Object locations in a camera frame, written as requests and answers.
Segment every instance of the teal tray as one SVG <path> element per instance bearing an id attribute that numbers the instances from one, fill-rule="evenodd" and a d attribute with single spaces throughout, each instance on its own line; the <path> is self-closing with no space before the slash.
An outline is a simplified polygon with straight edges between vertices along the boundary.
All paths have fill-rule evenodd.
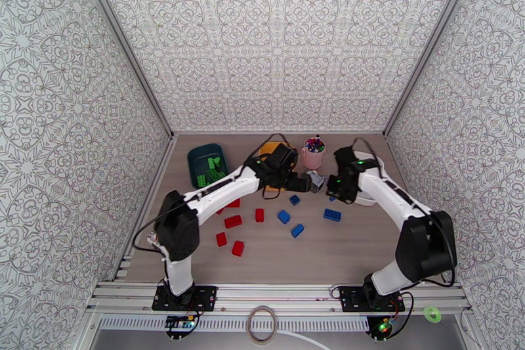
<path id="1" fill-rule="evenodd" d="M 214 177 L 210 176 L 210 163 L 208 159 L 214 159 L 215 163 L 214 170 L 212 173 Z M 228 175 L 228 166 L 226 164 L 226 159 L 224 158 L 224 153 L 222 153 L 222 148 L 216 143 L 209 143 L 198 148 L 191 149 L 188 152 L 188 169 L 190 170 L 190 180 L 192 186 L 195 189 L 199 189 L 203 186 L 199 186 L 197 177 L 199 175 L 204 175 L 207 185 L 217 181 L 217 174 L 224 176 Z"/>

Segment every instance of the aluminum rail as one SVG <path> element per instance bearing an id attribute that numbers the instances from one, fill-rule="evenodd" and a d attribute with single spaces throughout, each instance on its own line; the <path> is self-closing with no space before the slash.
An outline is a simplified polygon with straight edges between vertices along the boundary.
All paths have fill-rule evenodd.
<path id="1" fill-rule="evenodd" d="M 88 313 L 173 314 L 151 310 L 156 284 L 132 282 L 100 282 L 87 306 Z M 247 315 L 255 307 L 266 305 L 279 316 L 384 315 L 385 312 L 344 313 L 338 299 L 330 297 L 328 285 L 216 285 L 215 310 L 206 314 Z M 412 288 L 413 314 L 422 315 L 426 306 L 439 308 L 444 315 L 457 315 L 470 307 L 460 286 L 441 288 L 420 284 Z M 404 297 L 407 311 L 409 297 Z"/>

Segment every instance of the green lego brick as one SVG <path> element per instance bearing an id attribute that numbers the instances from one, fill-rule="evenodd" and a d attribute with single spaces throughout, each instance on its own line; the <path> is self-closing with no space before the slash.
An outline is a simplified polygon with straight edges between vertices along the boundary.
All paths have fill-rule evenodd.
<path id="1" fill-rule="evenodd" d="M 214 169 L 221 165 L 221 158 L 208 158 L 208 167 L 209 169 Z"/>
<path id="2" fill-rule="evenodd" d="M 204 174 L 197 176 L 197 186 L 199 188 L 203 188 L 206 186 L 206 177 L 204 176 Z"/>
<path id="3" fill-rule="evenodd" d="M 208 170 L 208 175 L 211 177 L 213 182 L 221 179 L 221 175 L 219 174 L 219 171 L 217 171 L 215 168 Z"/>

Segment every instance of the metal frame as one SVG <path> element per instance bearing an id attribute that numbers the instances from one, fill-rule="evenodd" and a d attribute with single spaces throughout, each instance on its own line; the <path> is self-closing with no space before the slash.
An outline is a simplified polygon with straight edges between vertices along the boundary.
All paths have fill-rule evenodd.
<path id="1" fill-rule="evenodd" d="M 423 73 L 425 66 L 428 64 L 435 48 L 439 44 L 460 1 L 461 0 L 447 0 L 444 10 L 425 45 L 423 53 L 419 57 L 412 75 L 410 76 L 407 85 L 404 88 L 385 129 L 383 130 L 385 137 L 388 137 L 390 134 L 395 121 L 413 91 L 414 85 L 421 77 L 421 74 Z M 171 137 L 171 141 L 167 145 L 166 151 L 159 164 L 156 176 L 150 185 L 148 195 L 139 213 L 138 221 L 133 229 L 133 232 L 136 232 L 138 225 L 150 212 L 161 177 L 165 171 L 169 158 L 171 157 L 173 147 L 175 146 L 176 137 L 173 138 L 173 131 L 169 125 L 169 121 L 152 91 L 144 70 L 142 69 L 129 40 L 119 23 L 110 0 L 95 0 L 95 2 L 114 34 L 115 40 L 121 47 L 128 65 L 138 79 L 146 97 L 150 101 L 156 115 L 164 126 L 167 135 Z M 132 255 L 133 250 L 131 248 L 131 243 L 129 243 L 123 255 L 121 265 L 116 267 L 119 269 L 115 272 L 117 279 L 125 276 L 125 269 L 129 266 Z M 273 308 L 279 317 L 343 318 L 349 316 L 348 313 L 343 313 L 341 311 L 339 301 L 329 296 L 329 287 L 325 285 L 219 284 L 217 286 L 219 287 L 219 292 L 215 305 L 216 308 L 211 314 L 218 317 L 244 317 L 258 305 L 267 305 Z M 94 294 L 89 301 L 87 310 L 81 320 L 81 326 L 73 348 L 82 350 L 89 349 L 95 340 L 96 333 L 100 328 L 104 315 L 107 315 L 108 313 L 119 315 L 124 314 L 128 316 L 136 315 L 139 318 L 146 318 L 152 315 L 170 314 L 167 312 L 153 312 L 151 310 L 151 303 L 155 294 L 155 289 L 155 284 L 135 284 L 122 281 L 100 282 L 97 285 Z M 478 349 L 478 345 L 466 335 L 462 328 L 463 325 L 466 326 L 468 333 L 476 339 L 483 349 L 487 348 L 473 314 L 470 312 L 470 305 L 467 298 L 460 286 L 445 289 L 421 284 L 418 287 L 413 288 L 411 292 L 414 294 L 415 298 L 414 314 L 420 315 L 423 313 L 423 308 L 426 305 L 432 305 L 439 308 L 444 314 L 455 315 L 460 327 L 459 330 L 465 339 L 467 348 L 469 350 Z M 463 315 L 463 321 L 465 324 L 463 324 L 463 321 L 460 321 L 461 312 L 464 309 L 469 310 Z"/>
<path id="2" fill-rule="evenodd" d="M 457 8 L 459 7 L 460 2 L 461 0 L 446 1 L 445 7 L 443 8 L 439 19 L 436 25 L 434 26 L 434 29 L 432 30 L 429 39 L 427 40 L 427 44 L 423 49 L 423 53 L 421 53 L 421 56 L 419 57 L 419 59 L 417 59 L 412 74 L 410 75 L 408 82 L 401 93 L 401 96 L 396 104 L 396 107 L 394 108 L 394 111 L 390 115 L 390 118 L 388 119 L 388 122 L 385 125 L 385 129 L 383 130 L 383 134 L 385 137 L 388 137 L 390 135 L 390 132 L 392 131 L 396 120 L 398 119 L 401 111 L 403 110 L 403 107 L 405 106 L 410 94 L 414 90 L 415 84 L 419 81 L 419 78 L 425 71 L 425 67 L 429 63 L 432 55 L 434 54 L 435 48 L 437 48 L 437 46 L 441 42 L 441 38 L 444 32 L 446 31 L 450 20 L 452 19 Z"/>
<path id="3" fill-rule="evenodd" d="M 342 312 L 340 301 L 330 297 L 331 286 L 328 285 L 218 284 L 217 286 L 215 310 L 207 313 L 210 315 L 248 315 L 259 305 L 272 308 L 276 315 L 282 317 L 348 315 Z M 99 282 L 88 303 L 87 312 L 174 314 L 169 311 L 151 310 L 156 288 L 157 285 L 152 283 Z M 453 315 L 470 307 L 459 285 L 453 288 L 441 288 L 432 284 L 420 284 L 410 292 L 415 299 L 413 310 L 415 315 L 422 315 L 423 308 L 426 306 L 437 307 L 442 314 Z M 365 315 L 384 315 L 384 312 Z"/>
<path id="4" fill-rule="evenodd" d="M 149 283 L 99 282 L 73 348 L 88 350 L 98 329 L 162 331 L 164 318 L 177 313 L 151 310 L 156 286 Z M 385 314 L 342 312 L 339 300 L 330 296 L 332 287 L 328 285 L 217 286 L 215 310 L 205 313 L 207 324 L 201 328 L 202 332 L 242 332 L 248 314 L 259 305 L 272 308 L 280 318 L 279 329 L 292 332 L 359 332 L 366 330 L 366 316 Z M 468 350 L 488 349 L 461 286 L 441 288 L 423 283 L 410 292 L 414 296 L 413 315 L 422 315 L 426 306 L 437 307 L 443 315 L 455 316 Z M 409 299 L 406 299 L 405 305 L 407 310 L 401 315 L 408 313 Z M 462 311 L 463 323 L 460 321 Z M 260 317 L 259 320 L 256 331 L 268 331 L 268 319 Z"/>

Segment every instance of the red block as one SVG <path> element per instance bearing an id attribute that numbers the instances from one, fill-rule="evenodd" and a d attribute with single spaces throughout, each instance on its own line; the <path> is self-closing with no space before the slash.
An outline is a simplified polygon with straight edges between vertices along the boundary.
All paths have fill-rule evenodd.
<path id="1" fill-rule="evenodd" d="M 228 243 L 228 241 L 226 240 L 226 234 L 224 232 L 221 232 L 220 234 L 217 234 L 216 237 L 217 237 L 217 246 L 218 247 L 224 246 L 224 245 L 226 245 Z"/>
<path id="2" fill-rule="evenodd" d="M 264 222 L 264 209 L 255 209 L 255 222 L 256 223 Z"/>
<path id="3" fill-rule="evenodd" d="M 226 205 L 226 207 L 228 207 L 228 208 L 239 208 L 239 207 L 241 207 L 241 200 L 240 199 L 234 200 L 232 203 Z"/>
<path id="4" fill-rule="evenodd" d="M 233 217 L 224 219 L 224 226 L 226 229 L 236 227 L 242 224 L 242 219 L 240 215 L 234 215 Z"/>
<path id="5" fill-rule="evenodd" d="M 243 251 L 244 251 L 244 242 L 239 242 L 238 240 L 236 240 L 234 243 L 234 248 L 232 249 L 232 254 L 236 255 L 237 257 L 241 257 Z"/>

